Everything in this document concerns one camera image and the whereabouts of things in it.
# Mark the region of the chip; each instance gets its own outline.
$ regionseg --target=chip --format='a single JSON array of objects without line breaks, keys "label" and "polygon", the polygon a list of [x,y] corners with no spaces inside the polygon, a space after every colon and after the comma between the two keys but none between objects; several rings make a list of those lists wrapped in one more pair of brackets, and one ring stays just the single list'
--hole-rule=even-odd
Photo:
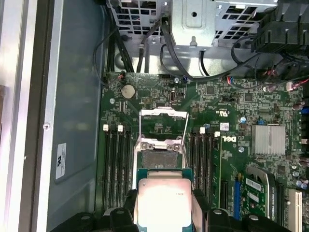
[{"label": "chip", "polygon": [[214,87],[213,86],[208,86],[206,92],[209,95],[214,95]]},{"label": "chip", "polygon": [[285,175],[285,166],[278,165],[278,174]]},{"label": "chip", "polygon": [[245,102],[252,102],[252,101],[253,101],[253,94],[245,93]]}]

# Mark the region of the black cable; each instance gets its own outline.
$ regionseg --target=black cable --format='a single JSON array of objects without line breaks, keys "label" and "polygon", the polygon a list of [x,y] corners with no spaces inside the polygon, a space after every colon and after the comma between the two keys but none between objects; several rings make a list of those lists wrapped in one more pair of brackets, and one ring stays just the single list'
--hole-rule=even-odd
[{"label": "black cable", "polygon": [[288,61],[291,61],[293,63],[301,63],[301,64],[309,64],[309,60],[308,59],[301,59],[301,58],[297,58],[294,56],[291,56],[289,54],[287,54],[286,52],[282,52],[280,53],[280,55],[284,58],[287,59]]},{"label": "black cable", "polygon": [[161,46],[161,49],[160,49],[160,64],[161,64],[162,68],[164,69],[164,71],[165,71],[167,74],[169,74],[169,75],[171,75],[171,76],[173,76],[173,77],[178,77],[178,78],[181,80],[181,78],[182,78],[181,75],[173,74],[170,70],[168,70],[168,69],[166,68],[165,64],[163,63],[164,47],[166,47],[166,44],[162,45],[162,46]]},{"label": "black cable", "polygon": [[95,47],[94,51],[93,51],[93,56],[92,56],[92,59],[93,59],[93,67],[95,68],[95,71],[96,71],[96,75],[97,75],[97,78],[98,80],[100,81],[100,83],[103,85],[103,86],[107,86],[107,84],[105,84],[102,79],[101,79],[101,76],[99,74],[99,71],[98,71],[98,67],[97,67],[97,51],[98,51],[98,48],[103,44],[105,43],[116,31],[118,31],[118,27],[115,27],[103,40],[101,40],[100,43],[98,43],[98,45]]},{"label": "black cable", "polygon": [[237,45],[239,42],[243,41],[243,40],[253,39],[253,38],[255,38],[255,37],[256,37],[256,35],[247,35],[247,36],[243,36],[243,37],[241,37],[240,39],[238,39],[238,40],[233,44],[233,46],[232,46],[232,48],[231,48],[231,56],[232,56],[232,59],[235,61],[235,63],[237,63],[238,65],[242,63],[242,61],[241,61],[240,59],[238,59],[238,57],[237,57],[236,54],[235,54],[235,47],[236,47],[236,45]]},{"label": "black cable", "polygon": [[140,73],[141,65],[143,63],[145,43],[146,43],[147,39],[160,27],[160,25],[161,25],[161,19],[156,21],[156,23],[150,28],[150,30],[147,32],[147,34],[144,36],[144,38],[142,39],[142,41],[140,43],[142,47],[140,48],[139,62],[137,64],[137,69],[136,69],[137,73]]},{"label": "black cable", "polygon": [[199,60],[201,62],[201,68],[203,70],[203,73],[205,76],[209,76],[209,73],[207,72],[206,68],[205,68],[205,65],[204,65],[204,54],[205,54],[205,51],[201,51],[201,54],[200,54],[200,57],[199,57]]},{"label": "black cable", "polygon": [[[112,14],[112,10],[108,7],[106,7],[106,11],[109,15],[109,18],[110,18],[110,23],[116,27],[116,23],[115,23],[115,20],[114,20],[114,17],[113,17],[113,14]],[[122,61],[124,63],[124,66],[125,66],[125,69],[127,72],[129,73],[133,73],[134,72],[134,69],[133,69],[133,65],[132,65],[132,62],[131,62],[131,59],[130,59],[130,55],[129,53],[127,52],[127,49],[126,49],[126,46],[124,45],[124,42],[123,40],[121,39],[121,36],[120,36],[120,32],[117,31],[114,35],[114,38],[115,38],[115,42],[117,44],[117,47],[119,49],[119,53],[120,53],[120,56],[122,58]]]},{"label": "black cable", "polygon": [[165,43],[167,45],[169,54],[171,56],[171,58],[173,59],[175,65],[177,66],[177,68],[179,69],[179,71],[185,76],[187,77],[190,81],[193,82],[207,82],[207,81],[211,81],[211,80],[216,80],[218,78],[224,77],[224,76],[228,76],[231,74],[231,72],[238,70],[239,68],[245,66],[246,64],[248,64],[251,60],[253,60],[255,57],[259,56],[259,54],[254,55],[253,57],[247,59],[246,61],[244,61],[243,63],[241,63],[240,65],[226,71],[220,74],[217,74],[215,76],[208,76],[208,77],[201,77],[201,78],[193,78],[187,71],[186,69],[183,67],[183,65],[180,63],[175,50],[174,50],[174,46],[173,43],[171,41],[171,37],[170,37],[170,33],[169,33],[169,28],[168,25],[166,24],[166,22],[162,22],[162,31],[164,34],[164,39],[165,39]]}]

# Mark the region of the ram slot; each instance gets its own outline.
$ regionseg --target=ram slot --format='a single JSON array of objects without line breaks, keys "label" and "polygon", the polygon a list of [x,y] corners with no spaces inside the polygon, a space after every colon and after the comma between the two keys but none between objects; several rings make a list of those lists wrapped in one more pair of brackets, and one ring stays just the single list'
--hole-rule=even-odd
[{"label": "ram slot", "polygon": [[193,187],[197,189],[197,155],[198,155],[198,148],[197,148],[197,133],[191,133],[191,140],[190,140],[190,166],[193,171]]},{"label": "ram slot", "polygon": [[129,191],[130,186],[130,171],[131,171],[131,134],[129,131],[126,131],[125,135],[125,143],[124,143],[124,152],[123,152],[123,174],[124,174],[124,193],[123,193],[123,201],[126,199],[126,194]]},{"label": "ram slot", "polygon": [[277,183],[277,223],[284,226],[285,209],[285,187],[282,183]]},{"label": "ram slot", "polygon": [[109,188],[109,208],[113,207],[114,200],[114,189],[115,189],[115,166],[116,166],[116,152],[117,152],[117,131],[112,131],[111,137],[111,147],[109,152],[109,161],[110,161],[110,188]]},{"label": "ram slot", "polygon": [[235,180],[234,182],[234,214],[233,218],[240,220],[240,187],[241,182]]},{"label": "ram slot", "polygon": [[226,180],[221,180],[220,208],[227,209],[227,198],[228,198],[228,182]]},{"label": "ram slot", "polygon": [[122,159],[124,152],[124,140],[125,136],[123,132],[118,132],[118,145],[117,145],[117,156],[116,156],[116,170],[115,170],[115,180],[116,180],[116,197],[115,206],[121,207],[121,190],[122,190]]},{"label": "ram slot", "polygon": [[109,194],[109,153],[110,153],[110,144],[111,144],[111,132],[107,131],[105,132],[105,141],[104,141],[104,173],[103,173],[103,211],[105,211],[108,208],[107,204],[107,196]]},{"label": "ram slot", "polygon": [[205,143],[206,143],[206,149],[205,150],[205,172],[204,172],[204,189],[205,189],[205,198],[208,201],[208,203],[211,203],[212,201],[212,195],[213,195],[213,158],[212,158],[212,152],[213,152],[213,139],[214,137],[212,135],[206,135]]}]

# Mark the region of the green circuit board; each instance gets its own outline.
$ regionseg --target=green circuit board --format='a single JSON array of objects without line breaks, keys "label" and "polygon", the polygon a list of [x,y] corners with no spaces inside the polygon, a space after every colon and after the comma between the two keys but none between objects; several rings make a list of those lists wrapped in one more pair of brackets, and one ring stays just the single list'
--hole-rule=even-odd
[{"label": "green circuit board", "polygon": [[[297,164],[300,154],[300,119],[299,111],[292,106],[301,100],[301,88],[285,91],[279,86],[275,91],[239,90],[221,82],[174,83],[161,75],[127,73],[125,80],[117,79],[119,73],[107,73],[106,78],[112,84],[103,89],[98,144],[98,180],[96,195],[96,213],[102,215],[108,208],[122,206],[125,195],[132,186],[133,149],[139,136],[139,112],[141,109],[172,107],[176,111],[189,113],[184,144],[187,149],[189,166],[195,160],[194,155],[203,151],[206,138],[194,137],[201,127],[206,127],[216,134],[216,145],[211,153],[213,185],[210,189],[211,206],[220,207],[221,180],[227,182],[227,210],[233,215],[234,181],[238,173],[244,173],[247,166],[266,169],[273,173],[286,187],[292,186],[292,172],[304,174],[305,169]],[[253,87],[255,81],[234,78],[235,85]],[[121,89],[132,85],[135,94],[132,99],[125,99]],[[171,101],[174,92],[175,100]],[[240,123],[241,117],[246,123]],[[251,125],[257,122],[280,124],[286,131],[286,154],[256,156],[251,153]],[[117,126],[124,126],[119,135]],[[142,134],[145,137],[171,139],[182,136],[185,128],[183,118],[159,115],[144,117]],[[198,151],[193,143],[202,144]],[[194,175],[202,172],[193,168]],[[194,185],[202,186],[198,179]]]}]

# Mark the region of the label sticker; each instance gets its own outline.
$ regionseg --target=label sticker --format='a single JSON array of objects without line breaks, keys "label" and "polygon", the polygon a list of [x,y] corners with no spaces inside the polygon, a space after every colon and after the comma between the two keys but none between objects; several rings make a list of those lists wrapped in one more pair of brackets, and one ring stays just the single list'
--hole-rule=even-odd
[{"label": "label sticker", "polygon": [[259,198],[255,195],[253,195],[252,193],[249,192],[249,197],[254,200],[255,202],[258,202],[259,203]]},{"label": "label sticker", "polygon": [[251,186],[252,188],[255,188],[256,190],[261,191],[261,185],[258,184],[258,183],[255,183],[255,182],[252,181],[252,180],[246,179],[246,184],[249,185],[249,186]]},{"label": "label sticker", "polygon": [[56,180],[64,175],[66,169],[67,144],[58,144],[56,161]]},{"label": "label sticker", "polygon": [[220,123],[220,130],[221,131],[229,131],[230,124],[228,122],[221,122]]}]

